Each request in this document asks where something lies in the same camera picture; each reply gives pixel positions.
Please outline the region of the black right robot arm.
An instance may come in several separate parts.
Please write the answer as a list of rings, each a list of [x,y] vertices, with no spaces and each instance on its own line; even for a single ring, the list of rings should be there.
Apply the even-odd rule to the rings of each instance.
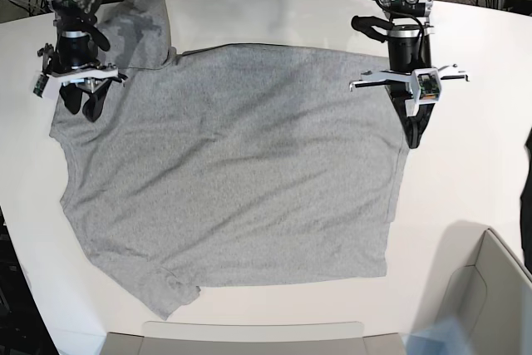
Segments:
[[[399,116],[406,141],[416,149],[428,125],[437,95],[421,80],[421,71],[431,65],[429,14],[432,0],[375,0],[385,18],[352,18],[352,29],[388,45],[389,70],[370,75],[357,87],[386,86]],[[96,27],[101,0],[50,0],[56,14],[57,44],[38,51],[42,74],[35,86],[41,95],[49,78],[60,83],[59,93],[73,114],[82,112],[90,122],[101,116],[112,82],[125,75],[117,67],[102,64],[97,55],[111,48]]]

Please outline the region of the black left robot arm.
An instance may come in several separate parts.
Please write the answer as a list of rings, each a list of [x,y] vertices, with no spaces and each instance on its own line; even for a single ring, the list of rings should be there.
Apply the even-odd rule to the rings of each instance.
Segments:
[[[430,14],[434,0],[374,0],[385,18],[352,18],[353,30],[386,43],[389,68],[367,71],[349,89],[384,86],[401,122],[410,149],[421,142],[434,105],[441,99],[442,82],[468,81],[456,64],[434,67],[431,62]]]

